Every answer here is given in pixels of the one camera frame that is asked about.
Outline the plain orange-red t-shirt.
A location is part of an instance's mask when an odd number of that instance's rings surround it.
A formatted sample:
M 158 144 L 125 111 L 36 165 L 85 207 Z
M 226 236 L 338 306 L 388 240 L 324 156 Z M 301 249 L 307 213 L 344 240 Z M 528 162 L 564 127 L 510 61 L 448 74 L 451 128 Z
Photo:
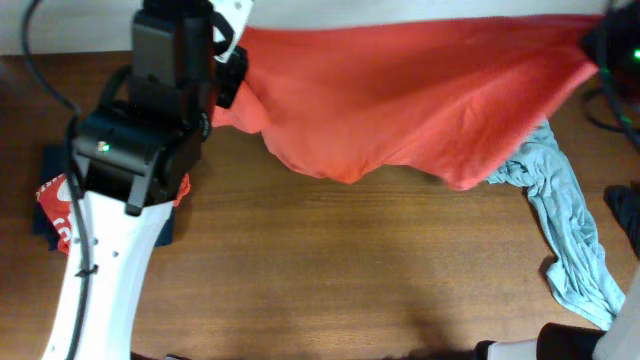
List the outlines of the plain orange-red t-shirt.
M 249 70 L 215 126 L 260 134 L 289 169 L 351 184 L 408 166 L 467 190 L 594 75 L 587 15 L 246 30 Z

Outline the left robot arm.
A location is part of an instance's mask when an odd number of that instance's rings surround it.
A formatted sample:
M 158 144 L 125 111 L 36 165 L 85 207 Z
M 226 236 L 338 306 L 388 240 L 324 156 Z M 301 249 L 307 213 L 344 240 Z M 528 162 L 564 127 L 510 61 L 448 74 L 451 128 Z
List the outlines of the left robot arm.
M 72 236 L 44 357 L 128 359 L 157 238 L 198 162 L 215 107 L 248 68 L 239 40 L 252 3 L 146 1 L 128 65 L 65 137 Z

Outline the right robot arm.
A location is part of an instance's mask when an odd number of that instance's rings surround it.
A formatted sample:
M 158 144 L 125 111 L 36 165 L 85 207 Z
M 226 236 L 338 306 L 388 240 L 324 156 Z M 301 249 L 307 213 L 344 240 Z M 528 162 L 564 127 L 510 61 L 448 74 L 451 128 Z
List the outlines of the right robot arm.
M 618 94 L 622 76 L 639 78 L 639 4 L 607 8 L 601 23 L 582 40 L 599 69 L 600 92 L 617 120 L 615 131 L 633 145 L 639 131 L 623 112 Z M 621 291 L 605 264 L 595 220 L 587 210 L 577 178 L 548 123 L 539 126 L 515 154 L 489 177 L 492 183 L 522 187 L 538 212 L 557 259 L 546 272 L 551 293 L 566 309 L 586 317 L 593 328 L 548 323 L 531 340 L 482 341 L 479 360 L 636 359 L 639 356 L 639 282 Z

